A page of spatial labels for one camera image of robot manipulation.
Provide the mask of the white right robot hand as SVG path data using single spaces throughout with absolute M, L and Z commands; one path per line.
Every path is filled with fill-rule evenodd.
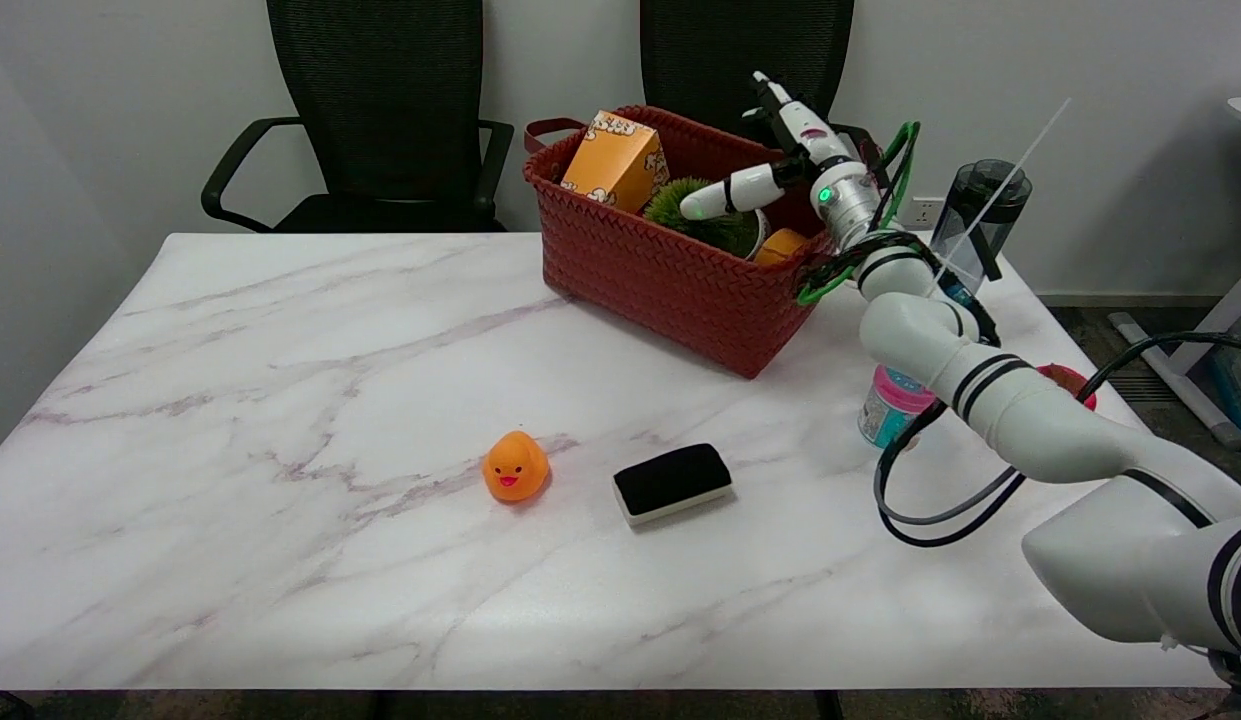
M 830 124 L 761 70 L 752 76 L 759 106 L 745 118 L 768 123 L 781 143 L 783 159 L 735 170 L 720 182 L 689 192 L 679 202 L 684 218 L 704 222 L 731 214 L 751 214 L 781 200 L 786 191 L 809 182 L 809 204 L 827 225 L 858 209 L 872 215 L 876 192 L 867 165 L 853 158 L 853 150 Z

